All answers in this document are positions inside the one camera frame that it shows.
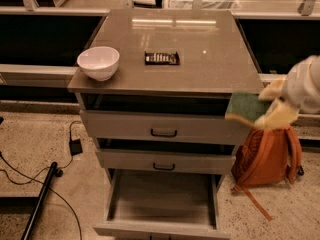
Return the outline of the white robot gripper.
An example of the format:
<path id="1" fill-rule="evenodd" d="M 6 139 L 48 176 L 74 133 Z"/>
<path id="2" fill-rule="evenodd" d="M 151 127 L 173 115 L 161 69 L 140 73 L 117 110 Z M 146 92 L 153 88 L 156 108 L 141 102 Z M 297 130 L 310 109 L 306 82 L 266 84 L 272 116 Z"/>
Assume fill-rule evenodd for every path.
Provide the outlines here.
<path id="1" fill-rule="evenodd" d="M 320 56 L 311 55 L 297 63 L 286 75 L 286 80 L 281 78 L 269 83 L 258 99 L 275 99 L 266 113 L 254 122 L 258 129 L 273 130 L 290 125 L 298 119 L 299 109 L 303 113 L 319 114 Z"/>

